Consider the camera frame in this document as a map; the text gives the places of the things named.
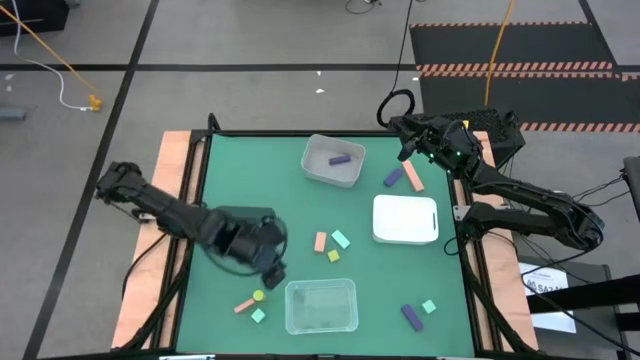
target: gray container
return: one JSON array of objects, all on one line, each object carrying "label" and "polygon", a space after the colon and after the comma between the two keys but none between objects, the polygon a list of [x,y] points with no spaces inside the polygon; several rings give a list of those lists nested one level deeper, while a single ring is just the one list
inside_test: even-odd
[{"label": "gray container", "polygon": [[[351,161],[329,165],[329,159],[341,155],[351,156]],[[314,134],[307,142],[301,165],[307,177],[350,188],[360,176],[364,155],[364,146],[360,144]]]}]

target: light green block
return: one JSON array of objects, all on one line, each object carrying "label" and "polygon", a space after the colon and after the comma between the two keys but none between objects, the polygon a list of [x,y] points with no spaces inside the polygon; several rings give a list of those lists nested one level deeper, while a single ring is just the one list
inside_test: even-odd
[{"label": "light green block", "polygon": [[422,304],[422,308],[427,312],[427,314],[431,314],[432,312],[436,311],[436,304],[434,304],[431,300],[427,300]]},{"label": "light green block", "polygon": [[251,318],[253,319],[253,321],[257,322],[258,324],[260,324],[260,321],[262,321],[262,319],[265,318],[265,313],[264,311],[260,310],[260,309],[256,309],[256,311],[253,312],[253,314],[251,314]]},{"label": "light green block", "polygon": [[340,232],[340,230],[336,230],[333,232],[333,234],[331,234],[331,237],[333,238],[333,240],[335,240],[338,245],[340,245],[341,248],[346,249],[349,247],[349,245],[351,245],[351,242],[349,240],[347,240],[347,237],[342,235],[342,233]]}]

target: white container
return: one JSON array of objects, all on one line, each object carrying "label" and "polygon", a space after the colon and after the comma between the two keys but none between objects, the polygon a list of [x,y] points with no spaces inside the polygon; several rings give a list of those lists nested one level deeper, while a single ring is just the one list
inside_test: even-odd
[{"label": "white container", "polygon": [[[329,159],[342,155],[351,156],[351,161],[329,165]],[[314,134],[307,142],[301,165],[309,178],[350,188],[360,176],[364,155],[364,146],[360,144]]]},{"label": "white container", "polygon": [[358,328],[356,284],[350,279],[292,281],[284,292],[285,327],[291,335]]},{"label": "white container", "polygon": [[424,245],[438,239],[438,211],[427,197],[378,195],[373,199],[373,239]]}]

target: white cable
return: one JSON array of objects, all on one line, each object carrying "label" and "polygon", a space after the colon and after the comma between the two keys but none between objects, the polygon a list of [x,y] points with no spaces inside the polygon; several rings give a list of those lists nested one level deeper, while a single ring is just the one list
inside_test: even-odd
[{"label": "white cable", "polygon": [[[20,13],[18,12],[18,4],[16,4],[16,0],[11,0],[13,2],[13,11],[15,12],[16,15],[16,19],[21,20],[20,19]],[[58,78],[60,79],[60,103],[62,105],[64,105],[65,107],[68,107],[69,109],[73,109],[73,110],[80,110],[80,111],[87,111],[90,110],[89,107],[86,106],[71,106],[67,103],[64,102],[64,100],[62,100],[62,95],[64,94],[64,78],[62,77],[62,74],[60,74],[59,71],[45,65],[45,64],[41,64],[37,61],[33,61],[33,60],[29,60],[29,59],[25,59],[22,56],[20,56],[20,54],[18,54],[18,44],[20,43],[20,32],[21,32],[21,26],[20,24],[18,25],[18,30],[16,32],[16,41],[13,43],[13,53],[16,55],[16,57],[18,57],[18,59],[24,61],[24,62],[28,62],[30,64],[34,64],[34,65],[38,65],[40,67],[43,67],[49,71],[51,71],[52,73],[58,75]]]}]

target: white paper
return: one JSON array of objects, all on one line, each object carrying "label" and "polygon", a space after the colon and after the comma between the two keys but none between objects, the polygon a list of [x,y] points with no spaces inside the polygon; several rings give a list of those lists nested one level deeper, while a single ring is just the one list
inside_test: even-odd
[{"label": "white paper", "polygon": [[[531,265],[520,263],[520,273],[525,273],[537,268],[538,265]],[[531,274],[524,276],[524,282],[527,286],[534,288],[538,293],[542,294],[548,291],[566,289],[569,287],[567,283],[567,274],[564,271],[542,268],[536,270]],[[527,295],[533,295],[534,293],[524,287],[524,291]],[[562,332],[576,333],[576,323],[565,315],[564,313],[545,313],[531,315],[533,320],[533,326],[541,329],[556,330]]]}]

